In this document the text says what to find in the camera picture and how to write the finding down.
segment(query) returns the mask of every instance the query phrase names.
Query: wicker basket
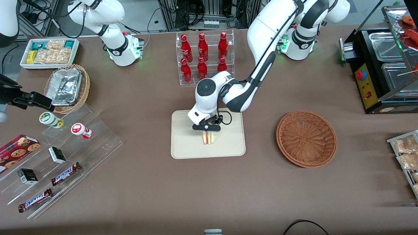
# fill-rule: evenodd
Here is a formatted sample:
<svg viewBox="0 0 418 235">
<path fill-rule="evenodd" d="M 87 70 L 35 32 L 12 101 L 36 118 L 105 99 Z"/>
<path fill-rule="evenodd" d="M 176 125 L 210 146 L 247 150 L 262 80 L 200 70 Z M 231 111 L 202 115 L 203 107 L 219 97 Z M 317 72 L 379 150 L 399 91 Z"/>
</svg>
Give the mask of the wicker basket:
<svg viewBox="0 0 418 235">
<path fill-rule="evenodd" d="M 89 75 L 86 73 L 86 70 L 84 70 L 83 67 L 81 67 L 77 64 L 68 65 L 68 66 L 59 68 L 58 70 L 63 70 L 63 69 L 79 69 L 83 73 L 77 103 L 73 106 L 55 106 L 54 112 L 61 113 L 61 114 L 67 114 L 71 110 L 75 109 L 76 107 L 78 107 L 80 105 L 83 105 L 86 102 L 87 96 L 89 95 L 90 78 L 89 78 Z M 54 73 L 52 73 L 51 76 L 49 76 L 49 79 L 46 82 L 45 89 L 43 90 L 44 95 L 46 95 L 46 92 L 48 91 L 49 83 L 51 82 L 51 78 L 52 78 L 53 74 Z"/>
<path fill-rule="evenodd" d="M 329 122 L 307 110 L 286 114 L 277 125 L 276 140 L 287 159 L 306 168 L 327 164 L 337 149 L 337 138 Z"/>
</svg>

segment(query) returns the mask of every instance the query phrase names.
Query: red cookie box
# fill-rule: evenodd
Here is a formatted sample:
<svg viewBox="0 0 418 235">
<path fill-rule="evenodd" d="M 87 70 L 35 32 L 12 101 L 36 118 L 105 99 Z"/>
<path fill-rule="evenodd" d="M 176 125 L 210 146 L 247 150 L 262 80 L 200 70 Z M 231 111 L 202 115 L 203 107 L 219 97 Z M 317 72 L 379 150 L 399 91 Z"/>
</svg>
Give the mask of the red cookie box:
<svg viewBox="0 0 418 235">
<path fill-rule="evenodd" d="M 41 145 L 37 139 L 19 135 L 0 148 L 0 174 Z"/>
</svg>

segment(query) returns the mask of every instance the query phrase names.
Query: small black box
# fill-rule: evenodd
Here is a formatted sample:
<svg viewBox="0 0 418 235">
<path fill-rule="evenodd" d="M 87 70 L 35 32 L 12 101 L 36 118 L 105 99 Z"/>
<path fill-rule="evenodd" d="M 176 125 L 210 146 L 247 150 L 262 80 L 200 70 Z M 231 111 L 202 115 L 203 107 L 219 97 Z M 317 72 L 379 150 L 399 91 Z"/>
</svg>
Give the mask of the small black box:
<svg viewBox="0 0 418 235">
<path fill-rule="evenodd" d="M 65 163 L 65 157 L 64 154 L 62 153 L 61 149 L 57 148 L 57 147 L 50 147 L 48 149 L 49 151 L 49 155 L 51 155 L 52 160 L 56 163 L 59 164 L 63 164 Z"/>
<path fill-rule="evenodd" d="M 20 177 L 20 180 L 24 184 L 36 184 L 38 182 L 38 179 L 36 178 L 35 172 L 31 169 L 19 169 L 18 175 Z"/>
</svg>

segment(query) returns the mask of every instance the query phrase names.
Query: bagged snack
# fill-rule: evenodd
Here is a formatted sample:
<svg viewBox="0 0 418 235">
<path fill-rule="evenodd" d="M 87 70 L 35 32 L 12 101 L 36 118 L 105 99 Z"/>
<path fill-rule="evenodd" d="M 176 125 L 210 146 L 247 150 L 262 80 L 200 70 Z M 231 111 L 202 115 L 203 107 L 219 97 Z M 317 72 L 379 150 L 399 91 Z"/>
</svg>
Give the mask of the bagged snack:
<svg viewBox="0 0 418 235">
<path fill-rule="evenodd" d="M 33 61 L 37 55 L 38 51 L 29 51 L 28 57 L 26 58 L 27 64 L 33 64 Z"/>
<path fill-rule="evenodd" d="M 418 169 L 418 160 L 415 153 L 403 154 L 398 157 L 398 160 L 404 170 Z"/>
<path fill-rule="evenodd" d="M 65 42 L 65 40 L 49 40 L 49 42 L 46 44 L 46 48 L 61 50 L 64 48 Z"/>
<path fill-rule="evenodd" d="M 58 49 L 39 49 L 34 63 L 36 64 L 66 64 L 70 59 L 71 49 L 64 47 Z"/>
<path fill-rule="evenodd" d="M 46 64 L 46 58 L 48 57 L 49 50 L 39 49 L 33 62 L 35 64 Z"/>
<path fill-rule="evenodd" d="M 67 42 L 65 43 L 65 47 L 68 47 L 68 48 L 70 48 L 70 49 L 72 49 L 72 48 L 73 48 L 73 45 L 74 45 L 74 41 L 67 41 Z"/>
<path fill-rule="evenodd" d="M 414 185 L 412 186 L 412 188 L 414 189 L 415 193 L 417 193 L 417 194 L 418 194 L 418 184 L 414 184 Z"/>
<path fill-rule="evenodd" d="M 42 42 L 34 42 L 32 45 L 32 51 L 37 51 L 39 49 L 47 49 L 46 45 L 48 44 L 47 41 L 42 41 Z"/>
<path fill-rule="evenodd" d="M 410 135 L 405 137 L 405 148 L 413 150 L 413 151 L 418 151 L 418 143 L 415 140 L 414 136 Z"/>
<path fill-rule="evenodd" d="M 412 153 L 413 151 L 405 147 L 403 139 L 393 141 L 393 145 L 399 153 Z"/>
<path fill-rule="evenodd" d="M 418 183 L 418 172 L 412 173 L 412 178 L 415 180 L 415 183 Z"/>
<path fill-rule="evenodd" d="M 56 62 L 55 64 L 66 64 L 68 63 L 68 60 L 70 60 L 70 55 L 71 55 L 71 49 L 68 47 L 64 47 L 62 48 L 57 57 L 56 57 Z"/>
</svg>

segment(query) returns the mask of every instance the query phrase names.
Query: coca-cola bottle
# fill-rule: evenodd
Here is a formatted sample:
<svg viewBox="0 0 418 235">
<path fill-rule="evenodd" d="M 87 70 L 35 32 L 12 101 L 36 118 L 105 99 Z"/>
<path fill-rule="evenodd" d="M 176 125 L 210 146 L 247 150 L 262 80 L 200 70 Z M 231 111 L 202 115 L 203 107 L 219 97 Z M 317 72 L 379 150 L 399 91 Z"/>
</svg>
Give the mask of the coca-cola bottle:
<svg viewBox="0 0 418 235">
<path fill-rule="evenodd" d="M 228 55 L 228 41 L 227 41 L 227 33 L 221 33 L 221 40 L 218 44 L 218 58 L 221 59 L 222 57 L 227 57 Z"/>
<path fill-rule="evenodd" d="M 197 65 L 197 71 L 199 71 L 199 79 L 202 80 L 208 74 L 208 67 L 205 64 L 204 58 L 199 57 L 199 64 Z"/>
<path fill-rule="evenodd" d="M 190 43 L 187 41 L 186 35 L 181 35 L 181 53 L 186 60 L 191 63 L 193 61 L 193 56 L 191 55 L 191 46 Z"/>
<path fill-rule="evenodd" d="M 203 57 L 205 61 L 209 59 L 209 50 L 208 50 L 208 43 L 205 40 L 205 34 L 199 33 L 199 44 L 197 45 L 199 49 L 199 56 Z"/>
<path fill-rule="evenodd" d="M 190 66 L 187 64 L 187 61 L 185 58 L 181 58 L 181 74 L 183 75 L 183 79 L 185 83 L 190 83 L 191 82 L 191 70 L 190 70 Z"/>
<path fill-rule="evenodd" d="M 225 64 L 225 57 L 220 58 L 219 59 L 219 64 L 218 64 L 218 72 L 226 71 L 227 69 L 228 69 L 228 67 Z"/>
</svg>

